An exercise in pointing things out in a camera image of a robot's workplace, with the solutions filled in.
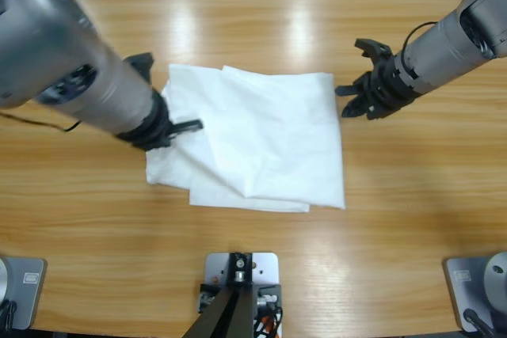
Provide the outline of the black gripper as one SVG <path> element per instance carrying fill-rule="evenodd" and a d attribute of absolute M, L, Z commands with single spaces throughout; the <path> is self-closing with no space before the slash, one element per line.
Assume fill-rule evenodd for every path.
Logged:
<path fill-rule="evenodd" d="M 156 90 L 152 90 L 152 108 L 148 116 L 134 130 L 118 134 L 119 140 L 133 147 L 149 151 L 169 147 L 179 134 L 199 131 L 204 128 L 201 120 L 189 120 L 173 123 L 165 99 Z"/>
<path fill-rule="evenodd" d="M 397 56 L 378 61 L 352 85 L 339 85 L 338 97 L 356 96 L 342 110 L 342 118 L 366 116 L 369 120 L 385 118 L 420 97 L 400 77 L 395 65 Z"/>

